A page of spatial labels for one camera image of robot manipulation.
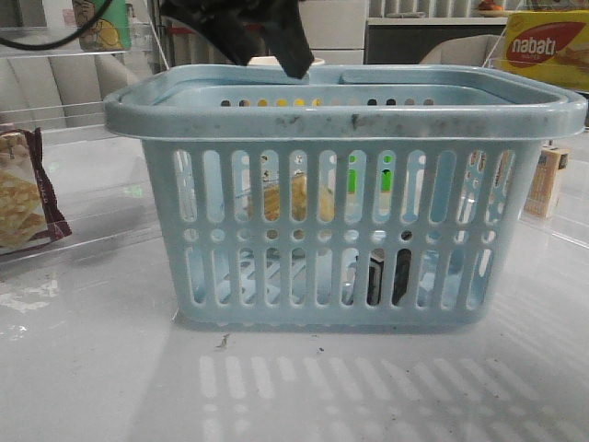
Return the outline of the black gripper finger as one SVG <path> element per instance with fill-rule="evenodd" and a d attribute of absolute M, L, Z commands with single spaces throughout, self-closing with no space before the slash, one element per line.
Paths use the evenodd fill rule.
<path fill-rule="evenodd" d="M 191 29 L 236 65 L 247 65 L 260 46 L 245 28 L 268 13 L 267 1 L 162 1 L 160 14 Z"/>
<path fill-rule="evenodd" d="M 314 62 L 300 17 L 298 1 L 261 1 L 260 35 L 284 72 L 303 78 Z"/>

